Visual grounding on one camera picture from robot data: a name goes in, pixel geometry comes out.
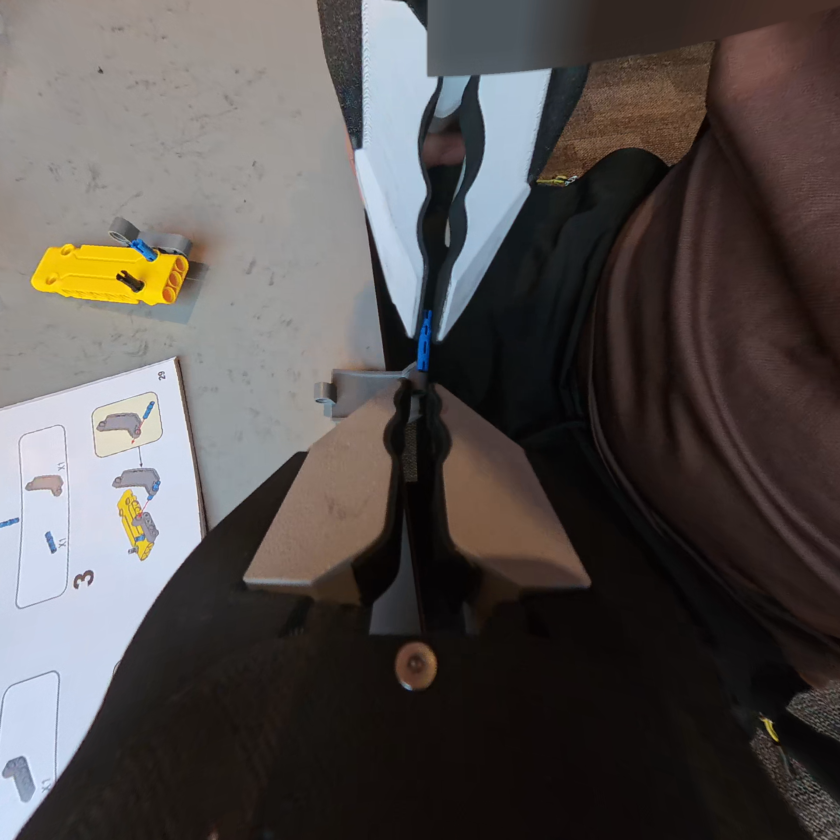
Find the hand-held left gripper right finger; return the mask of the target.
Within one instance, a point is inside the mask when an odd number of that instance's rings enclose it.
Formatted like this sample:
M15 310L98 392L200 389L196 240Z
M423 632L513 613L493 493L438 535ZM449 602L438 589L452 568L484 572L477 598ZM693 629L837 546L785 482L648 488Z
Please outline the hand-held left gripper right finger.
M443 386L429 396L444 443L444 536L477 573L466 596L474 620L525 595L589 589L591 577L524 449Z

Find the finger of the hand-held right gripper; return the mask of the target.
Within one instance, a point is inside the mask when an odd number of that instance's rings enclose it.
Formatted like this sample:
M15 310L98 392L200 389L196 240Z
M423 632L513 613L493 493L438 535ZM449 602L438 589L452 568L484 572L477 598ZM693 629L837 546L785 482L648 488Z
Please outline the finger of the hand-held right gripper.
M464 313L529 195L550 76L550 70L520 71L473 76L465 85L458 109L465 159L437 277L437 343Z
M425 276L423 137L438 97L427 31L405 2L361 3L362 138L354 166L391 301L414 338Z

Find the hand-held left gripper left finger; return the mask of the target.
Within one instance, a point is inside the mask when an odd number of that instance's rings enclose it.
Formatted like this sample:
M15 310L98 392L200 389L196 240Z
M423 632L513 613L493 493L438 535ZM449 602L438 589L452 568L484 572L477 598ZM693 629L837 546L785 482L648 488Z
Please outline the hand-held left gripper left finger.
M390 587L410 409L410 382L394 381L310 447L245 572L249 589L372 604Z

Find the grey angled connector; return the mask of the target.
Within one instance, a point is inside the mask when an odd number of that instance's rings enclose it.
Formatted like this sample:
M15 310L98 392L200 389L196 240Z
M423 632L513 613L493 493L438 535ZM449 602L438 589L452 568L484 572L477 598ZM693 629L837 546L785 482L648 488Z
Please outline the grey angled connector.
M423 392L427 373L419 371L415 363L402 371L332 371L330 381L314 385L314 401L323 408L324 416L339 422L382 392L387 386L410 382L415 392Z
M159 254L188 258L193 248L191 239L180 234L166 234L150 229L141 230L124 217L115 217L108 229L109 236L119 245L129 247L129 242L141 238Z

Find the yellow beam panel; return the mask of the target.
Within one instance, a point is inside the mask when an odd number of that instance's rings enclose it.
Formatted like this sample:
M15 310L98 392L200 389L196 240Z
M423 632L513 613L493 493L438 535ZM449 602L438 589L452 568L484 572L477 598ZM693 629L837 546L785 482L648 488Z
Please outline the yellow beam panel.
M189 269L189 260L178 255L159 254L148 262L129 247L66 244L47 249L30 284L64 298L169 306L179 297ZM145 288L132 293L116 280L121 270L143 280Z

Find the grey desk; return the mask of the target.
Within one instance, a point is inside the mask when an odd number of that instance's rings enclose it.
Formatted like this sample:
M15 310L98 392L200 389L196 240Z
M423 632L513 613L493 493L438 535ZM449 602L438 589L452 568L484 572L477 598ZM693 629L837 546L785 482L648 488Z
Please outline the grey desk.
M185 302L37 291L49 246L180 234ZM209 523L379 367L369 235L316 2L2 2L2 406L176 357Z

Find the person's right hand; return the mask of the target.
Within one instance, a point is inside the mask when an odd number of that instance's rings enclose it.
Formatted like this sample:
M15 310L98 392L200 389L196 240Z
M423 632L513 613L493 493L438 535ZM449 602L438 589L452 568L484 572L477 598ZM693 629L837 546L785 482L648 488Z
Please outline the person's right hand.
M427 133L422 148L422 162L428 169L440 165L462 165L466 156L466 144L458 130Z

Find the person's legs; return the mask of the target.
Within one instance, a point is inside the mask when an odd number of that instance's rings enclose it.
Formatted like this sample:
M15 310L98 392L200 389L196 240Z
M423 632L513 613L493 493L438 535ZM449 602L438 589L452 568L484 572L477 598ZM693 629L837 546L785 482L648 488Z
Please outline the person's legs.
M668 173L610 153L569 185L536 183L466 309L430 346L430 378L526 449L584 432L579 341L623 226Z

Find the white instruction booklet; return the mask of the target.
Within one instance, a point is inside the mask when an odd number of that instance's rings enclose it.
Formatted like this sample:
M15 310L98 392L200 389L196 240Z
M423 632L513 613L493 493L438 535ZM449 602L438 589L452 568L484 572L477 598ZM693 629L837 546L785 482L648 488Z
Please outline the white instruction booklet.
M1 837L87 735L205 533L179 360L1 411Z

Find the person's brown sweater torso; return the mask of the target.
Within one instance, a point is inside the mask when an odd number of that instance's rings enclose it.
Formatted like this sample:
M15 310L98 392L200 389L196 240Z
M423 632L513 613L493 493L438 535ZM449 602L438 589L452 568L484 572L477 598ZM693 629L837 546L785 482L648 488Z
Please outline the person's brown sweater torso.
M819 688L838 681L838 143L838 7L722 39L590 338L614 476Z

